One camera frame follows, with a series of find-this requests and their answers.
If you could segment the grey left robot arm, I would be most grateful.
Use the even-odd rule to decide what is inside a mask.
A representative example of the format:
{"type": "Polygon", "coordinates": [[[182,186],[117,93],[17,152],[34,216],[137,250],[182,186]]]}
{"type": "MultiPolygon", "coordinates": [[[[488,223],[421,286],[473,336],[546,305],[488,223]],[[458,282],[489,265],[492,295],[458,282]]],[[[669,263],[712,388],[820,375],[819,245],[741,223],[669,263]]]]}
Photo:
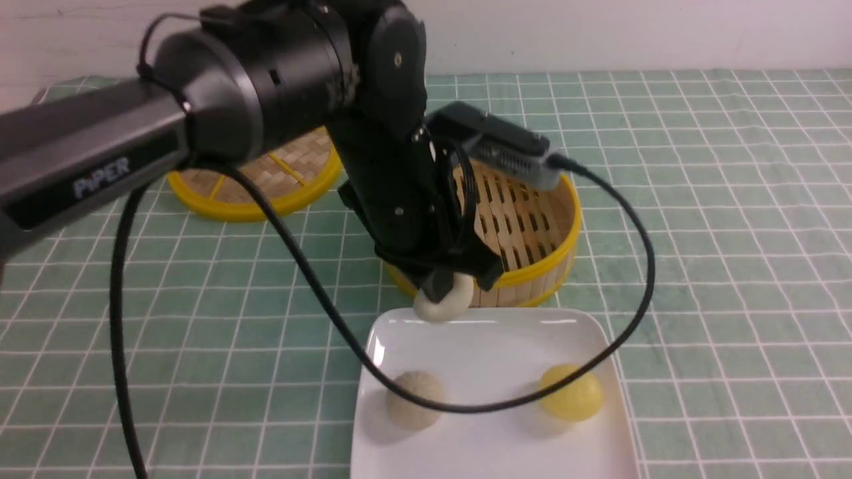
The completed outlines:
{"type": "Polygon", "coordinates": [[[325,128],[339,189],[386,263],[432,299],[503,264],[425,120],[426,29],[401,1],[250,1],[201,11],[136,79],[3,113],[2,261],[182,168],[243,166],[325,128]]]}

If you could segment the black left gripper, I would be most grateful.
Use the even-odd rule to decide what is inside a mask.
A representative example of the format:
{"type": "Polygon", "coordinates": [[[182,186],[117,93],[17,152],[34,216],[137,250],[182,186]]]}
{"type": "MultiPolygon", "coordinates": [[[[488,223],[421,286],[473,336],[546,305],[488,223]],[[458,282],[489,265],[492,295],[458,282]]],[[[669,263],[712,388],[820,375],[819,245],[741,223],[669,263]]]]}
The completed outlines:
{"type": "Polygon", "coordinates": [[[490,291],[503,274],[502,257],[477,236],[462,209],[448,155],[449,138],[435,138],[424,118],[386,124],[355,113],[329,122],[329,136],[349,181],[344,203],[364,224],[375,253],[440,303],[455,273],[490,291]]]}

